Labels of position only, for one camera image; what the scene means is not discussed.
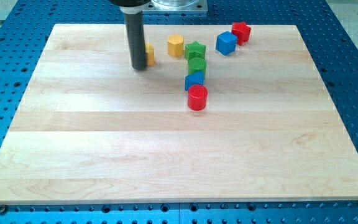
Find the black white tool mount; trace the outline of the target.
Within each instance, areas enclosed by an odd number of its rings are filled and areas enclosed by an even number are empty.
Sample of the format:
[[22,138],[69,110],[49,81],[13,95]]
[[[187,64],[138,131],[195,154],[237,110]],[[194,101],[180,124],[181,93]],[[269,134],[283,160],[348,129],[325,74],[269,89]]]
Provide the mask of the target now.
[[109,0],[112,4],[118,6],[124,14],[137,14],[142,12],[144,6],[150,0]]

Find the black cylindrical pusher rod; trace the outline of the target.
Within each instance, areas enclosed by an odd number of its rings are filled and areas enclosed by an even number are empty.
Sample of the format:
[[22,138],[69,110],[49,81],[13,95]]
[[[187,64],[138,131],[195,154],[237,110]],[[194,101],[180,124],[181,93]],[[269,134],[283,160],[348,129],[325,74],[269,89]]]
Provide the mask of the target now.
[[147,66],[142,11],[137,14],[124,14],[131,64],[135,70],[144,70]]

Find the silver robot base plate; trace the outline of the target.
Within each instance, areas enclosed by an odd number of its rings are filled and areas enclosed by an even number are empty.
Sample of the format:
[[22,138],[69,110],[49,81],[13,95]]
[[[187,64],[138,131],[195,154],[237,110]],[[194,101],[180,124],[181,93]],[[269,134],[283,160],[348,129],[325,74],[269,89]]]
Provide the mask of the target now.
[[151,0],[144,6],[144,12],[207,12],[207,0]]

